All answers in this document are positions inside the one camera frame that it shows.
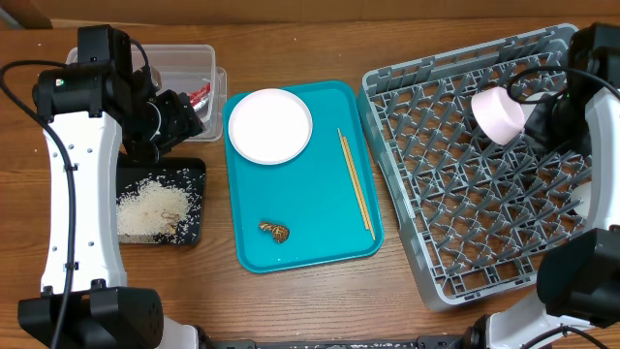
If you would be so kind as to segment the red snack wrapper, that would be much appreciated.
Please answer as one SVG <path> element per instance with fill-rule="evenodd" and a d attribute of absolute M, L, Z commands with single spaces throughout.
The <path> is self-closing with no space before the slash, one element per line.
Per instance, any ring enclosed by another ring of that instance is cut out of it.
<path fill-rule="evenodd" d="M 195 111 L 202 109 L 209 102 L 209 94 L 211 91 L 211 83 L 207 83 L 195 92 L 189 93 L 190 103 Z"/>

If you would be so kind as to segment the pink bowl with rice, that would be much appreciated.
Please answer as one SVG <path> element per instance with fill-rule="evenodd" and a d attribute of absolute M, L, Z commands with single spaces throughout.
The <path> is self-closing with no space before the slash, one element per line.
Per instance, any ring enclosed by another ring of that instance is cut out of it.
<path fill-rule="evenodd" d="M 524 130 L 522 108 L 504 87 L 496 86 L 475 94 L 471 108 L 481 130 L 499 145 L 508 144 Z"/>

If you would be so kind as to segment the pink round plate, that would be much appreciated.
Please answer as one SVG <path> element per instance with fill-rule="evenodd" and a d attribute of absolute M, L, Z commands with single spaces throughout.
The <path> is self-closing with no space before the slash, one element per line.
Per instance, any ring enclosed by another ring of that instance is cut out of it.
<path fill-rule="evenodd" d="M 243 158 L 259 165 L 280 165 L 304 150 L 313 119 L 295 94 L 268 88 L 243 97 L 232 108 L 228 126 L 232 146 Z"/>

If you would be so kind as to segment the brown food scrap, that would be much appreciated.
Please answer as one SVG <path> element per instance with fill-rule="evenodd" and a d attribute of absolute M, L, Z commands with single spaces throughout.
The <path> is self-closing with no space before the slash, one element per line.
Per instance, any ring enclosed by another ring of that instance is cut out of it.
<path fill-rule="evenodd" d="M 259 228 L 264 232 L 271 233 L 272 238 L 277 243 L 285 242 L 290 236 L 290 230 L 284 225 L 261 222 Z"/>

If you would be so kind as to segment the wooden chopstick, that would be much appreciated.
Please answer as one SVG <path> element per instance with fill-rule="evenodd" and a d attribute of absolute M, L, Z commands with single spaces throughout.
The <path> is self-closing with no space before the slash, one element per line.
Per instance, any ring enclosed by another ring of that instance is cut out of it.
<path fill-rule="evenodd" d="M 364 224 L 364 228 L 370 232 L 372 239 L 375 239 L 374 231 L 370 222 L 369 213 L 367 211 L 367 207 L 365 204 L 365 198 L 363 196 L 363 192 L 361 190 L 361 186 L 357 177 L 357 169 L 355 166 L 355 161 L 353 160 L 351 150 L 348 145 L 347 138 L 342 134 L 340 129 L 337 129 L 338 136 L 341 142 L 343 154 L 345 157 L 345 161 L 347 163 L 348 171 L 350 174 L 351 182 L 354 187 L 354 191 L 356 194 L 357 204 L 360 210 L 360 214 L 362 216 L 362 221 Z"/>
<path fill-rule="evenodd" d="M 369 211 L 368 211 L 368 208 L 365 202 L 365 197 L 364 197 L 364 194 L 361 188 L 361 183 L 357 175 L 357 167 L 356 167 L 356 164 L 353 158 L 352 151 L 350 149 L 347 138 L 345 136 L 342 136 L 341 138 L 344 143 L 345 153 L 347 156 L 347 162 L 351 170 L 351 177 L 352 177 L 352 181 L 353 181 L 353 184 L 356 190 L 356 196 L 358 198 L 358 204 L 359 204 L 360 211 L 362 214 L 362 219 L 364 221 L 364 227 L 366 228 L 366 230 L 370 232 L 372 239 L 376 240 L 376 235 L 375 235 L 374 228 L 372 226 L 372 222 L 370 219 Z"/>

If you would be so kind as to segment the grey bowl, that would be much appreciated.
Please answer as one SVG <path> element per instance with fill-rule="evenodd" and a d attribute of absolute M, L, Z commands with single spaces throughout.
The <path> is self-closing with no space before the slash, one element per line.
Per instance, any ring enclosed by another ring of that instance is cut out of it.
<path fill-rule="evenodd" d="M 541 92 L 537 92 L 535 94 L 530 95 L 529 97 L 526 98 L 526 101 L 537 101 L 543 97 L 550 97 L 553 95 L 554 95 L 554 92 L 541 91 Z M 524 121 L 527 121 L 529 117 L 532 115 L 532 113 L 534 112 L 534 109 L 537 106 L 537 104 L 526 103 L 526 104 L 521 104 L 520 106 L 521 106 L 521 109 L 524 115 Z"/>

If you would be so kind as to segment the white cup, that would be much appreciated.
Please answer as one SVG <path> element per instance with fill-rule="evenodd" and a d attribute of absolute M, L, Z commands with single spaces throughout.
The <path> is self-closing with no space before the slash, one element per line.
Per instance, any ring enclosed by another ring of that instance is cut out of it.
<path fill-rule="evenodd" d="M 591 182 L 578 185 L 570 196 L 571 203 L 575 203 L 574 212 L 582 218 L 587 218 L 590 208 Z"/>

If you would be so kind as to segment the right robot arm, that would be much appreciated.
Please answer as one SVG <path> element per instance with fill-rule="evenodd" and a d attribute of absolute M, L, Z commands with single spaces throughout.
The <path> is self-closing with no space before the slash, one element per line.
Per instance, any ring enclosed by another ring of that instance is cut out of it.
<path fill-rule="evenodd" d="M 566 90 L 530 104 L 576 102 L 588 125 L 592 180 L 571 196 L 583 232 L 544 256 L 534 293 L 470 327 L 465 348 L 544 348 L 570 333 L 602 347 L 589 330 L 619 320 L 619 90 L 591 73 L 565 72 Z"/>

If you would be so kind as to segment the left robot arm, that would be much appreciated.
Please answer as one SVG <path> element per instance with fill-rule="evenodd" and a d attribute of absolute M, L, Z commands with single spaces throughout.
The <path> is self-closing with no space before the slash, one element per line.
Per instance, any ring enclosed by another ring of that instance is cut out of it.
<path fill-rule="evenodd" d="M 158 157 L 184 141 L 174 128 L 197 123 L 188 98 L 174 112 L 145 106 L 156 97 L 148 73 L 127 58 L 46 61 L 27 114 L 44 131 L 51 174 L 49 251 L 41 294 L 18 304 L 20 326 L 50 348 L 206 348 L 205 332 L 162 310 L 156 291 L 127 284 L 117 239 L 119 151 Z"/>

